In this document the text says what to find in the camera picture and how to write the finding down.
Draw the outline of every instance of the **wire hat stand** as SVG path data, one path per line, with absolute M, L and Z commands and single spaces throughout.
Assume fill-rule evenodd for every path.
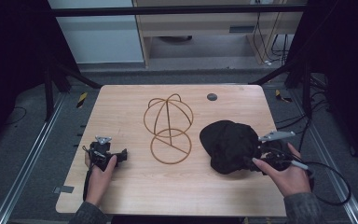
M 150 150 L 157 161 L 177 164 L 190 155 L 192 144 L 186 132 L 193 124 L 193 119 L 190 106 L 177 93 L 167 99 L 154 98 L 149 101 L 144 124 L 154 135 Z

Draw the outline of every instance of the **aluminum rail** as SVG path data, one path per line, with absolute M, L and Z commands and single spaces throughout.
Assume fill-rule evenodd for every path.
M 65 99 L 66 93 L 60 93 L 57 99 L 57 103 L 55 105 L 55 112 L 53 113 L 50 120 L 46 121 L 45 124 L 42 127 L 42 130 L 40 131 L 39 135 L 37 136 L 33 147 L 31 148 L 31 151 L 25 160 L 24 164 L 22 165 L 22 168 L 17 175 L 16 180 L 14 181 L 10 191 L 8 192 L 6 198 L 2 202 L 0 206 L 0 224 L 7 223 L 11 212 L 14 209 L 14 206 L 17 203 L 17 200 L 20 198 L 20 195 L 22 193 L 22 190 L 25 187 L 25 184 L 27 183 L 27 180 L 31 174 L 31 172 L 34 169 L 34 165 L 36 164 L 36 161 L 40 155 L 40 152 L 42 151 L 47 139 L 48 135 L 50 134 L 54 123 L 60 114 L 60 111 L 62 109 L 62 104 Z

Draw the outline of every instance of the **person's arm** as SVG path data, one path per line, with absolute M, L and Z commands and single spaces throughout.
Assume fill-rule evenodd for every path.
M 92 167 L 86 201 L 80 205 L 77 212 L 69 221 L 70 224 L 106 224 L 108 219 L 98 207 L 109 187 L 116 162 L 117 156 L 113 156 L 104 172 L 98 166 Z M 90 158 L 87 153 L 86 164 L 90 166 Z
M 298 151 L 288 144 L 290 151 L 300 158 Z M 325 223 L 322 210 L 304 170 L 294 165 L 284 171 L 277 171 L 266 162 L 253 158 L 255 165 L 274 181 L 284 197 L 287 223 Z

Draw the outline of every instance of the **wooden table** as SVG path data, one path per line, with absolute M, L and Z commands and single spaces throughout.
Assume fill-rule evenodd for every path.
M 180 95 L 194 115 L 194 122 L 186 131 L 192 148 L 184 161 L 164 164 L 152 156 L 150 144 L 154 135 L 145 127 L 144 114 L 150 100 L 166 99 L 174 93 Z M 208 100 L 209 93 L 216 94 L 217 100 Z M 186 123 L 176 116 L 172 112 L 172 126 L 175 122 Z M 284 217 L 282 195 L 268 176 L 245 170 L 220 175 L 210 166 L 211 158 L 199 135 L 208 124 L 221 119 L 251 125 L 258 135 L 275 130 L 260 86 L 103 86 L 64 184 L 75 189 L 61 193 L 57 211 L 74 213 L 81 205 L 88 169 L 81 148 L 89 148 L 95 135 L 100 135 L 113 138 L 112 152 L 124 148 L 129 151 L 128 160 L 115 169 L 103 199 L 101 209 L 106 214 Z

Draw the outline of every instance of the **white cabinet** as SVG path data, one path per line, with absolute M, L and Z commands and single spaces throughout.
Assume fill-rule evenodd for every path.
M 51 8 L 132 7 L 131 0 L 48 0 Z M 78 64 L 143 63 L 134 16 L 57 18 Z

